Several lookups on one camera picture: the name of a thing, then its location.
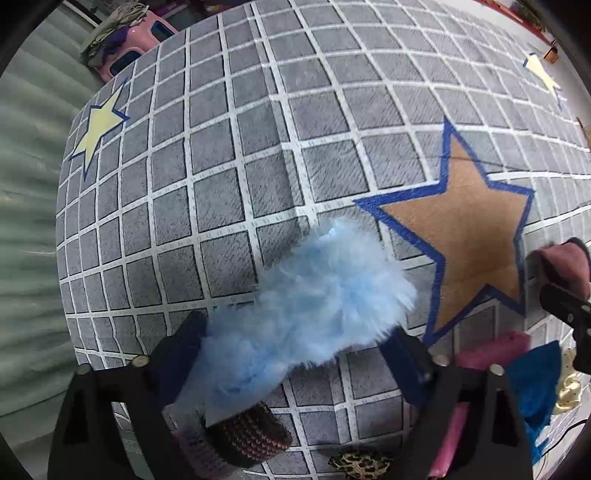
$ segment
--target blue fluffy duster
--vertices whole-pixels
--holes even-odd
[[[244,411],[297,365],[385,339],[415,297],[373,236],[344,219],[313,229],[263,273],[253,305],[213,312],[177,410],[197,408],[207,425]]]

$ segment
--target blue cloth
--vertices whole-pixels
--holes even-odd
[[[521,355],[506,369],[519,412],[525,421],[532,464],[540,460],[547,443],[545,440],[536,446],[535,441],[550,423],[561,368],[560,345],[554,341]]]

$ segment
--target green curtain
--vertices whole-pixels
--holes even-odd
[[[57,279],[55,209],[70,125],[102,86],[78,59],[92,30],[60,6],[0,77],[0,432],[34,478],[46,477],[76,366]]]

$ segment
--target gold crumpled object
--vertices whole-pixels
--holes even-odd
[[[376,480],[388,471],[392,459],[378,452],[341,452],[329,460],[329,465],[356,480]]]
[[[581,373],[573,368],[573,360],[576,355],[576,348],[567,348],[562,352],[562,370],[556,386],[558,398],[554,405],[553,415],[570,411],[581,403]]]

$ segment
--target yellow star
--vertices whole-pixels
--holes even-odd
[[[426,344],[487,295],[524,313],[519,239],[533,195],[530,189],[488,180],[445,121],[437,184],[355,201],[436,262]]]
[[[542,80],[550,92],[550,95],[554,97],[554,100],[558,101],[556,89],[560,89],[560,85],[544,70],[542,62],[540,62],[540,59],[535,53],[531,53],[530,56],[527,57],[523,66]]]
[[[101,106],[92,105],[90,107],[90,116],[88,119],[88,130],[76,145],[74,152],[70,158],[73,158],[81,153],[84,153],[83,175],[86,178],[88,167],[95,154],[96,147],[100,139],[109,131],[118,127],[129,117],[115,109],[115,104],[119,99],[119,94],[123,89],[125,83],[122,83],[119,88],[107,99]]]

